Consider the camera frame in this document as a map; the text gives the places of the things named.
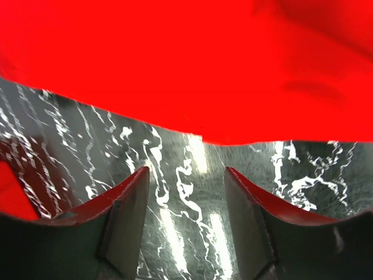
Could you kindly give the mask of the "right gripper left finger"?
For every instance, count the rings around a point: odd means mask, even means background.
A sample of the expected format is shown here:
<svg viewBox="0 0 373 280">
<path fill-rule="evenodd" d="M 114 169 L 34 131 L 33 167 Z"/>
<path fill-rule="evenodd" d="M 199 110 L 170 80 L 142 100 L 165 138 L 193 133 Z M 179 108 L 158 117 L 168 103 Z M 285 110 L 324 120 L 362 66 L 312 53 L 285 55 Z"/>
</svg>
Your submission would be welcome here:
<svg viewBox="0 0 373 280">
<path fill-rule="evenodd" d="M 149 196 L 143 166 L 52 219 L 1 214 L 2 279 L 135 279 Z"/>
</svg>

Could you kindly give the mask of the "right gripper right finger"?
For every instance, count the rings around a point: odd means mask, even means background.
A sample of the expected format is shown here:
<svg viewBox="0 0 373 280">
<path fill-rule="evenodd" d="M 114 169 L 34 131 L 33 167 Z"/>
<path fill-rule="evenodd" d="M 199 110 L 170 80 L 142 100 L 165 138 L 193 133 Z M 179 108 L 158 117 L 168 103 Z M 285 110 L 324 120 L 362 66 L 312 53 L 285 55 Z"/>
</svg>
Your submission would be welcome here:
<svg viewBox="0 0 373 280">
<path fill-rule="evenodd" d="M 333 219 L 224 173 L 241 279 L 371 279 L 372 211 Z"/>
</svg>

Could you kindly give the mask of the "red t shirt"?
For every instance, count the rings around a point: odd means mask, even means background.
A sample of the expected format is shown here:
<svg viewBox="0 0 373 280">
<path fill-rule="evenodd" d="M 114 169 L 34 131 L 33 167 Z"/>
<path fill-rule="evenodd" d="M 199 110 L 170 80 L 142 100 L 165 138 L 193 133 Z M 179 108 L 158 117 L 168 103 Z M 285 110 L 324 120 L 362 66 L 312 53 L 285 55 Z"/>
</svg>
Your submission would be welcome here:
<svg viewBox="0 0 373 280">
<path fill-rule="evenodd" d="M 371 1 L 2 1 L 1 76 L 219 145 L 372 141 Z"/>
</svg>

